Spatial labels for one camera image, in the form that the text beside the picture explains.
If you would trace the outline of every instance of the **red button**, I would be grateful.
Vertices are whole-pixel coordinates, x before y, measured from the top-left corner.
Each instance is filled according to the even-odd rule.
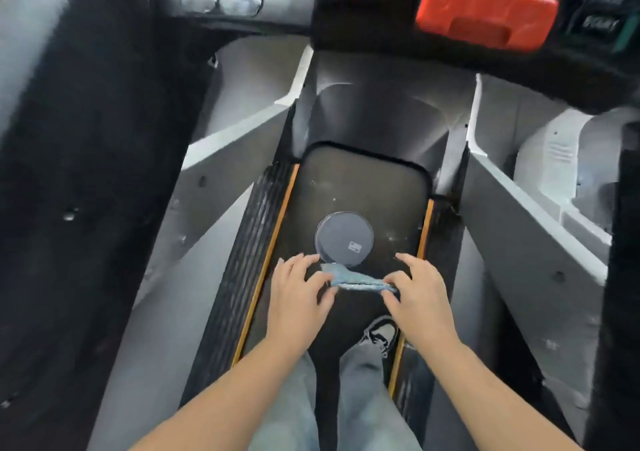
[[[489,48],[534,51],[547,39],[557,0],[421,0],[415,24]]]

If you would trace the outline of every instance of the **sneaker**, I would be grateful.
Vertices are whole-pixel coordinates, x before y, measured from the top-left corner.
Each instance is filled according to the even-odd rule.
[[[380,349],[382,358],[387,358],[389,350],[396,342],[398,333],[396,323],[391,316],[380,316],[364,330],[364,334],[358,344],[373,343]]]

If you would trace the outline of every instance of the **hand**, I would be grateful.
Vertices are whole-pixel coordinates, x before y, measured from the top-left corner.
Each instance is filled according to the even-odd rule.
[[[403,271],[385,277],[400,291],[400,301],[391,291],[382,291],[391,316],[409,340],[429,362],[438,349],[460,343],[453,324],[447,289],[438,270],[429,262],[409,254],[396,254],[407,264],[411,278]]]
[[[338,291],[327,289],[317,303],[318,291],[333,278],[318,271],[305,282],[307,269],[319,260],[319,255],[302,254],[286,262],[280,259],[271,278],[266,339],[295,358],[301,357],[316,339]]]

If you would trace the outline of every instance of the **control panel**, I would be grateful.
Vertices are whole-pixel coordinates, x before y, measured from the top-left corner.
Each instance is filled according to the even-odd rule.
[[[631,102],[640,0],[317,0],[320,48],[476,67],[583,110]]]

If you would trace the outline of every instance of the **orange stripe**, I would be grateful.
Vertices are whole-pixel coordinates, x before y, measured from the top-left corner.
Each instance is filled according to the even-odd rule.
[[[264,262],[262,263],[260,277],[258,278],[258,282],[256,283],[255,289],[253,291],[253,298],[251,300],[251,304],[249,305],[249,311],[247,312],[246,318],[244,319],[244,326],[242,328],[242,333],[240,334],[240,340],[238,341],[238,344],[236,346],[236,353],[234,354],[234,359],[231,363],[231,366],[234,366],[236,363],[238,363],[240,361],[240,357],[242,356],[242,350],[244,348],[246,336],[249,333],[249,327],[251,326],[253,312],[255,311],[255,307],[258,304],[258,298],[260,298],[262,285],[264,284],[264,278],[267,276],[267,270],[269,268],[269,262],[271,261],[271,255],[273,254],[273,249],[276,246],[278,232],[280,232],[282,220],[284,219],[284,213],[287,211],[287,205],[289,204],[289,198],[291,198],[293,184],[296,182],[296,175],[298,174],[299,167],[300,165],[293,166],[293,172],[291,173],[291,178],[289,179],[289,186],[287,187],[287,191],[284,195],[284,200],[282,201],[282,206],[280,207],[280,212],[276,220],[276,226],[273,228],[273,233],[271,234],[271,240],[269,241],[269,246],[267,247],[267,253],[264,257]]]
[[[432,215],[433,200],[429,200],[429,204],[427,205],[427,213],[424,216],[424,223],[422,225],[422,233],[420,234],[420,244],[418,244],[418,259],[424,259],[424,251],[427,246],[427,234],[429,233]],[[391,377],[389,378],[389,396],[391,396],[391,399],[394,398],[394,392],[396,391],[398,372],[400,371],[400,360],[402,360],[402,352],[404,350],[405,342],[406,339],[404,337],[404,333],[400,333],[400,339],[398,340],[398,346],[396,348],[396,356],[394,358],[394,366],[391,369]]]

